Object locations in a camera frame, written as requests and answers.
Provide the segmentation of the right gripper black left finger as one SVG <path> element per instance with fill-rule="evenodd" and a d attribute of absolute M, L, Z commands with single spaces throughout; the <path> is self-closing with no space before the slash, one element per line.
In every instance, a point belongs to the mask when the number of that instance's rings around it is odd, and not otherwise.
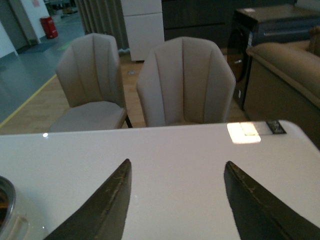
<path fill-rule="evenodd" d="M 120 240 L 131 197 L 132 164 L 127 158 L 47 240 Z"/>

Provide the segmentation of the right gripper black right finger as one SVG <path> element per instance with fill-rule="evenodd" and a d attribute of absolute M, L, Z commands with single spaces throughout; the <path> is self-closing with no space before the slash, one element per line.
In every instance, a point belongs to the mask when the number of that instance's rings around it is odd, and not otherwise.
<path fill-rule="evenodd" d="M 242 240 L 318 240 L 320 229 L 299 215 L 232 161 L 224 184 Z"/>

